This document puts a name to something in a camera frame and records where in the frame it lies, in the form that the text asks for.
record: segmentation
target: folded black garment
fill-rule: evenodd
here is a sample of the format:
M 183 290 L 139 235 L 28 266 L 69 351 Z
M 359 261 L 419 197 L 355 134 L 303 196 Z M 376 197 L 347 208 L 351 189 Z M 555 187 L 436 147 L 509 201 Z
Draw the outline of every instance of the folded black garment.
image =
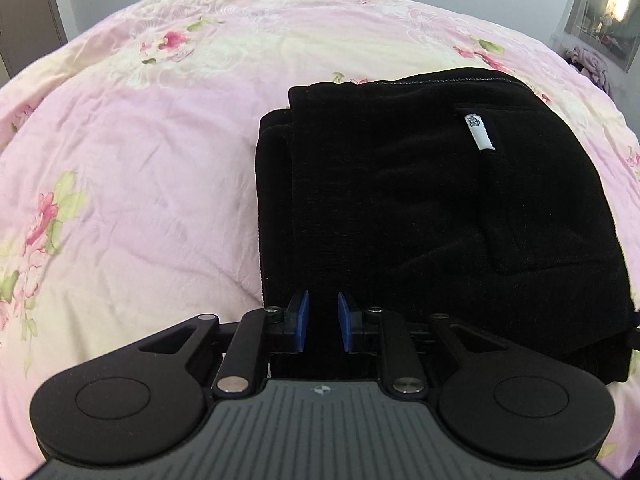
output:
M 265 304 L 311 293 L 306 368 L 342 352 L 346 290 L 626 380 L 634 309 L 602 184 L 524 83 L 462 68 L 289 101 L 260 124 L 260 261 Z

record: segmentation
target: pink bedspread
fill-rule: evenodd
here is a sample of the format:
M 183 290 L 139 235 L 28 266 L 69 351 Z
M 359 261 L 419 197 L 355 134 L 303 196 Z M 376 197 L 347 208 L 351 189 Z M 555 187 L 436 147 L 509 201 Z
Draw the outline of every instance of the pink bedspread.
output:
M 42 461 L 28 419 L 58 371 L 201 312 L 260 305 L 254 151 L 287 89 L 461 66 L 527 82 L 602 178 L 640 286 L 640 150 L 543 44 L 405 0 L 143 0 L 0 90 L 0 476 Z M 640 448 L 640 369 L 610 387 L 602 463 Z

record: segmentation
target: gray ribbed panel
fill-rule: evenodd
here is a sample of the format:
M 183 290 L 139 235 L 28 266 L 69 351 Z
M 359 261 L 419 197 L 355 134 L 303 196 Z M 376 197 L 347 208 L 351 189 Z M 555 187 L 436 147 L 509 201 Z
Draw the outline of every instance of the gray ribbed panel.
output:
M 57 461 L 34 480 L 604 480 L 595 462 L 517 471 L 450 441 L 430 411 L 374 382 L 271 380 L 258 396 L 220 402 L 189 443 L 153 462 L 82 470 Z

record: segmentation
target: pink fabric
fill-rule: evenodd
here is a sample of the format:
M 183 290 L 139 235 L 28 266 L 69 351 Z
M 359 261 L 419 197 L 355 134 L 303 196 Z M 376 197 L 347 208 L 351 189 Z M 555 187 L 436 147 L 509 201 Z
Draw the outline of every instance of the pink fabric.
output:
M 461 66 L 517 76 L 571 126 L 637 290 L 635 136 L 590 81 L 498 25 L 405 0 L 143 0 L 0 89 L 0 477 L 42 460 L 28 407 L 48 377 L 260 305 L 258 122 L 291 86 Z M 617 474 L 640 448 L 635 373 L 611 387 Z

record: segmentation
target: logo on white tag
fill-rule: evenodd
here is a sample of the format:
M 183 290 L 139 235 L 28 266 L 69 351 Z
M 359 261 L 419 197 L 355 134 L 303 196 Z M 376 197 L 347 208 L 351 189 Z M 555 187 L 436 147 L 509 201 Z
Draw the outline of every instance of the logo on white tag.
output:
M 489 138 L 489 134 L 486 132 L 482 118 L 476 114 L 469 114 L 465 116 L 466 125 L 469 127 L 469 131 L 473 136 L 479 150 L 494 150 L 494 145 Z

